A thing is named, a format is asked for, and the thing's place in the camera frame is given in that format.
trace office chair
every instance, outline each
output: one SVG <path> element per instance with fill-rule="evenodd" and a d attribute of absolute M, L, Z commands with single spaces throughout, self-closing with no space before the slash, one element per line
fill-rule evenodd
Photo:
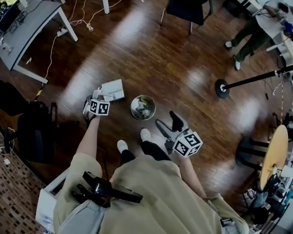
<path fill-rule="evenodd" d="M 209 13 L 204 18 L 203 4 L 209 1 Z M 167 7 L 163 10 L 160 25 L 163 24 L 165 12 L 170 15 L 190 21 L 189 34 L 192 34 L 192 25 L 196 23 L 200 26 L 213 13 L 211 0 L 168 0 Z"/>

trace person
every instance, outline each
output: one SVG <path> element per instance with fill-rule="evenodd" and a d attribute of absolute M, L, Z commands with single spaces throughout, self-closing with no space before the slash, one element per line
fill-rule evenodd
<path fill-rule="evenodd" d="M 100 117 L 95 117 L 89 108 L 87 100 L 84 118 L 88 129 L 72 159 L 55 206 L 55 233 L 80 205 L 71 191 L 77 184 L 89 188 L 82 178 L 84 172 L 102 176 L 96 160 Z M 138 157 L 129 151 L 124 140 L 117 142 L 121 166 L 115 170 L 110 181 L 142 195 L 143 199 L 140 203 L 111 200 L 111 206 L 105 211 L 101 222 L 100 234 L 221 234 L 221 218 L 231 218 L 240 233 L 249 233 L 246 222 L 220 195 L 207 198 L 189 158 L 180 156 L 178 167 L 158 145 L 152 143 L 148 129 L 140 131 L 140 138 L 145 155 Z"/>
<path fill-rule="evenodd" d="M 225 43 L 225 48 L 229 50 L 239 45 L 246 36 L 251 35 L 239 53 L 233 56 L 234 68 L 240 70 L 241 62 L 247 55 L 253 53 L 280 32 L 284 32 L 285 21 L 293 25 L 293 6 L 289 6 L 282 0 L 270 0 L 261 10 L 255 12 L 252 19 L 235 38 Z M 288 32 L 284 32 L 284 34 L 287 37 L 290 36 Z"/>

